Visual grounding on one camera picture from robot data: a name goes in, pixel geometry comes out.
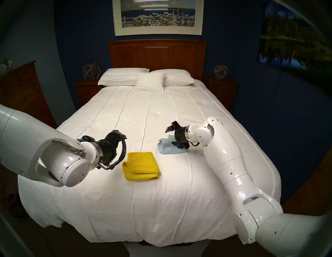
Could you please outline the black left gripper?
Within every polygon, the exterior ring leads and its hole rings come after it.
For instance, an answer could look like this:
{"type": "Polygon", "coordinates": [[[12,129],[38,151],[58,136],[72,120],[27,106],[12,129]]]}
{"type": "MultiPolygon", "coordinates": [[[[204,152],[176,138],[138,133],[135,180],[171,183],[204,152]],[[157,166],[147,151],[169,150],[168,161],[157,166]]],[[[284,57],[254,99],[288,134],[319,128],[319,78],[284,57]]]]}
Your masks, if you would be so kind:
{"type": "Polygon", "coordinates": [[[98,146],[102,151],[102,156],[99,159],[99,165],[111,165],[111,162],[117,156],[118,144],[122,143],[122,151],[116,162],[113,165],[120,164],[126,156],[126,135],[118,130],[113,130],[104,139],[98,141],[98,146]]]}

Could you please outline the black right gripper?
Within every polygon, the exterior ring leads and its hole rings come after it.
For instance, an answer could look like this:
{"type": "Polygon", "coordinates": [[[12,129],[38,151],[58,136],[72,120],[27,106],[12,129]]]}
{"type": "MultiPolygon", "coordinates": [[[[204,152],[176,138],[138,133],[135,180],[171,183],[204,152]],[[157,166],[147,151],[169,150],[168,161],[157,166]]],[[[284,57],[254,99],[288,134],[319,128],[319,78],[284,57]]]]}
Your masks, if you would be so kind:
{"type": "Polygon", "coordinates": [[[173,121],[170,126],[167,127],[166,132],[175,131],[175,140],[171,142],[178,149],[188,149],[190,147],[190,141],[187,139],[189,126],[181,127],[177,121],[173,121]]]}

